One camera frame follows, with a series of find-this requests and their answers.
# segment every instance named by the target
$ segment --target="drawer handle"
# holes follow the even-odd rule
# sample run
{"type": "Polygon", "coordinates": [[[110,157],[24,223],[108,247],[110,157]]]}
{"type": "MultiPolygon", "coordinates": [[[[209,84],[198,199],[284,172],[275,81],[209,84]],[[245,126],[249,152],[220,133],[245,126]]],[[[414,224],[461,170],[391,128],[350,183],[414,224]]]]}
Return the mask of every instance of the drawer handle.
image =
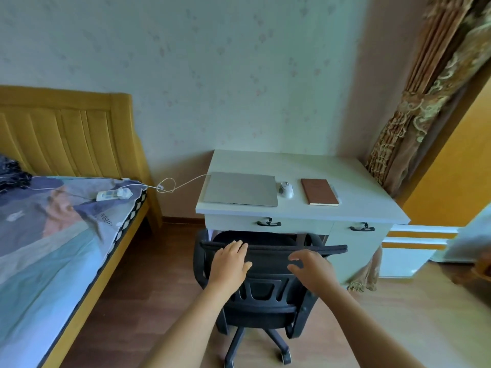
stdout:
{"type": "Polygon", "coordinates": [[[276,223],[271,223],[273,221],[273,218],[268,217],[266,223],[262,223],[261,221],[257,221],[258,226],[268,226],[268,227],[278,227],[281,226],[281,222],[276,222],[276,223]]]}
{"type": "Polygon", "coordinates": [[[350,226],[350,230],[351,231],[375,231],[375,227],[368,227],[368,223],[367,222],[362,222],[364,227],[362,228],[355,228],[353,226],[350,226]]]}

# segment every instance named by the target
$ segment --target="notebook cover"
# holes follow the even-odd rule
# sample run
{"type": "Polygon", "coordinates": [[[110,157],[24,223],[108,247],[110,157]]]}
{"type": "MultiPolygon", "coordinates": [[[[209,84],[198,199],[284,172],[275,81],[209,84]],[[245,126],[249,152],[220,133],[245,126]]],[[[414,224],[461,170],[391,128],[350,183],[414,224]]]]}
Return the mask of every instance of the notebook cover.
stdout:
{"type": "Polygon", "coordinates": [[[301,181],[310,205],[339,205],[339,201],[326,179],[302,178],[301,181]]]}

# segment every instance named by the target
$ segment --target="wooden floor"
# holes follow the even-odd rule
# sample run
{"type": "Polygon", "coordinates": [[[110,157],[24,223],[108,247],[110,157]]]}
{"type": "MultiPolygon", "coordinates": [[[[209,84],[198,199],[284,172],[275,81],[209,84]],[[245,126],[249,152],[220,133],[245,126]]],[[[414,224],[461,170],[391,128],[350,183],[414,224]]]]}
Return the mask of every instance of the wooden floor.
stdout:
{"type": "MultiPolygon", "coordinates": [[[[194,235],[200,228],[165,225],[160,236],[151,237],[142,225],[62,368],[138,366],[200,292],[192,270],[194,235]]],[[[452,284],[449,274],[464,269],[429,262],[413,280],[381,279],[376,292],[356,297],[428,368],[488,368],[491,284],[477,281],[467,289],[452,284]]],[[[231,337],[213,331],[202,367],[223,366],[231,337]]],[[[294,367],[358,366],[339,325],[320,301],[300,338],[287,343],[294,367]]],[[[263,331],[249,329],[235,366],[280,367],[275,354],[263,331]]]]}

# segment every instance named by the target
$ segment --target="black office chair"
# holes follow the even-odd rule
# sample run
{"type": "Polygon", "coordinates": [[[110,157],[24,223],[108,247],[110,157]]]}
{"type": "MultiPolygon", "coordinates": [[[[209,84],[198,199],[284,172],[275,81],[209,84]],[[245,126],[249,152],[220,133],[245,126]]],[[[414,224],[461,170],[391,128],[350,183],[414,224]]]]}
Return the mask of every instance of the black office chair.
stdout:
{"type": "Polygon", "coordinates": [[[281,350],[283,364],[290,364],[290,348],[276,329],[285,328],[289,339],[299,337],[317,296],[287,269],[291,263],[288,256],[304,246],[323,257],[346,253],[348,248],[346,245],[323,246],[315,234],[307,234],[304,246],[297,244],[295,235],[241,231],[224,231],[210,242],[208,231],[204,229],[196,235],[193,258],[194,277],[203,289],[208,283],[215,252],[234,240],[249,244],[245,259],[253,265],[244,283],[230,297],[217,318],[217,329],[222,334],[228,334],[230,325],[237,327],[224,367],[233,368],[233,359],[245,328],[264,329],[281,350]]]}

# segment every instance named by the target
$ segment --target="wooden bed frame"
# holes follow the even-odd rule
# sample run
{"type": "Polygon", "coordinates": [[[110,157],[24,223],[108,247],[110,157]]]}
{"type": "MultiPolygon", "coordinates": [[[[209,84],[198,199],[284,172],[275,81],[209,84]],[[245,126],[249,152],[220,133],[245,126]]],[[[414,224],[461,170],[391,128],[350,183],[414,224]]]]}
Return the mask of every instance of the wooden bed frame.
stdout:
{"type": "MultiPolygon", "coordinates": [[[[133,128],[129,94],[0,86],[0,153],[19,160],[33,175],[130,178],[153,185],[133,128]]],[[[162,214],[154,189],[148,190],[145,203],[43,368],[61,365],[145,216],[157,232],[162,214]]]]}

